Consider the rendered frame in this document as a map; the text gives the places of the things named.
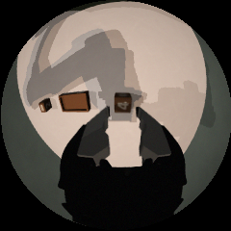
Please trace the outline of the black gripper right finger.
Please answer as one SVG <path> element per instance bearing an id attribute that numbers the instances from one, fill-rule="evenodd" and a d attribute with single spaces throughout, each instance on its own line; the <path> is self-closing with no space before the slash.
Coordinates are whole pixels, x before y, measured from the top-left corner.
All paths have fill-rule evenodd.
<path id="1" fill-rule="evenodd" d="M 139 153 L 141 162 L 151 158 L 153 165 L 165 165 L 175 169 L 181 176 L 183 186 L 187 184 L 186 165 L 183 151 L 168 129 L 141 107 L 136 107 L 140 120 L 141 141 Z"/>

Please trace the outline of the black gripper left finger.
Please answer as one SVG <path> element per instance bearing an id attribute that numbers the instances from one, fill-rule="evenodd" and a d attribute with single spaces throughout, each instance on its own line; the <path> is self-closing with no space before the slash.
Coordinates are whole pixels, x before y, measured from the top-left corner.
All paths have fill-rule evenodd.
<path id="1" fill-rule="evenodd" d="M 99 166 L 101 159 L 110 156 L 108 117 L 110 106 L 105 107 L 87 124 L 83 124 L 66 145 L 60 164 L 58 187 L 64 190 L 67 179 L 77 170 Z"/>

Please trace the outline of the brown wooden cube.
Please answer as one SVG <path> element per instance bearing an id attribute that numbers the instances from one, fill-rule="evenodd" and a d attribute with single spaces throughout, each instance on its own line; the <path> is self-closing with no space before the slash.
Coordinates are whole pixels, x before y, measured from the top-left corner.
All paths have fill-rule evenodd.
<path id="1" fill-rule="evenodd" d="M 52 108 L 50 98 L 43 99 L 38 104 L 42 113 L 46 113 Z"/>
<path id="2" fill-rule="evenodd" d="M 131 113 L 132 96 L 129 92 L 115 93 L 115 113 Z"/>

